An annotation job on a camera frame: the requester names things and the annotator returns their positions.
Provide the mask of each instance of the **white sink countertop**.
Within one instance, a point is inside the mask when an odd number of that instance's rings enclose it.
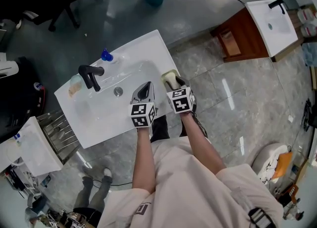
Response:
[[[99,92],[95,92],[93,88],[90,90],[86,88],[81,93],[79,101],[74,101],[74,98],[68,94],[70,81],[55,92],[57,100],[83,148],[91,147],[134,128],[132,120],[128,116],[128,106],[135,89],[147,81],[152,81],[154,84],[155,102],[158,107],[157,117],[172,111],[160,77],[172,69],[177,72],[178,70],[158,30],[123,45],[112,51],[111,54],[123,55],[128,59],[122,60],[121,69],[118,70],[120,74],[114,73],[114,77],[110,77],[112,80],[109,80],[110,78],[103,80],[105,78],[102,76],[96,77],[101,86]],[[99,59],[91,66],[105,63],[107,62]],[[105,77],[108,77],[107,74],[111,73],[105,69]],[[113,94],[114,88],[117,86],[123,89],[120,97]],[[86,93],[90,94],[86,100],[83,100]]]
[[[268,7],[273,1],[276,0],[261,0],[246,3],[246,8],[262,36],[270,57],[275,56],[298,40],[285,7],[282,5],[285,14],[282,14],[280,6],[272,9]]]
[[[63,168],[63,164],[50,146],[34,116],[28,119],[19,134],[21,135],[19,152],[33,176],[37,177]]]

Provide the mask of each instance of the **white shoe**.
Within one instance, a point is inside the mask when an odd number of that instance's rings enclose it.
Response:
[[[109,168],[104,169],[104,176],[112,177],[112,173]]]

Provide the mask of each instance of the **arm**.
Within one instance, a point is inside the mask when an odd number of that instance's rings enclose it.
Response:
[[[226,168],[221,157],[210,142],[204,137],[198,125],[195,123],[191,113],[180,114],[186,128],[189,143],[194,156],[208,168],[212,173],[217,174]]]
[[[141,188],[152,194],[155,191],[155,165],[150,143],[149,129],[138,129],[132,188]]]

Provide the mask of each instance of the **marble floor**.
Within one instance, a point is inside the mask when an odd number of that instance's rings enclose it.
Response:
[[[170,53],[180,74],[190,79],[198,102],[197,116],[227,166],[252,164],[261,147],[273,142],[307,149],[311,129],[305,132],[300,123],[306,99],[314,103],[314,97],[301,48],[277,63],[269,58],[223,63],[219,42],[206,33]],[[167,120],[170,137],[177,137],[179,116],[170,113]],[[61,171],[51,173],[52,181],[43,188],[52,206],[72,210],[82,188],[78,172],[84,164],[99,168],[99,180],[102,167],[109,167],[114,185],[131,182],[136,139],[136,130],[131,130],[81,148]],[[129,187],[112,186],[111,190]]]

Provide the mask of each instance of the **gray pants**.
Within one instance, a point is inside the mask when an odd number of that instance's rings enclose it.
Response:
[[[84,188],[83,190],[79,192],[77,196],[74,209],[91,208],[102,213],[105,208],[104,199],[108,195],[111,183],[112,183],[112,178],[108,176],[104,176],[98,192],[94,195],[91,202],[89,203],[89,197],[90,197],[94,182],[93,182],[93,179],[90,177],[83,177]]]

